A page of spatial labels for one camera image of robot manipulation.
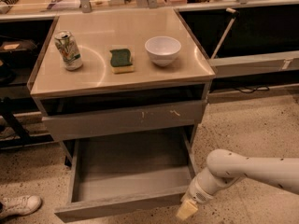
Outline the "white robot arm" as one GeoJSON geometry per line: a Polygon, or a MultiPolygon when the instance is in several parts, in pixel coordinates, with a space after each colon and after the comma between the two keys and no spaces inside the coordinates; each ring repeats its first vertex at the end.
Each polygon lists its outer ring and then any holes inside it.
{"type": "Polygon", "coordinates": [[[181,198],[176,217],[186,220],[198,211],[199,204],[207,203],[218,191],[243,178],[298,194],[299,159],[245,157],[226,149],[213,150],[206,157],[206,167],[181,198]]]}

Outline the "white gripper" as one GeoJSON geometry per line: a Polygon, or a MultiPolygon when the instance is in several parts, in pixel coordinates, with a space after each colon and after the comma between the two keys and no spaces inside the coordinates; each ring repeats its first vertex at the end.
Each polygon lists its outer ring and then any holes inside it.
{"type": "Polygon", "coordinates": [[[208,177],[196,176],[181,198],[182,204],[176,217],[180,220],[189,218],[198,211],[197,203],[207,203],[213,199],[213,196],[212,181],[208,177]]]}

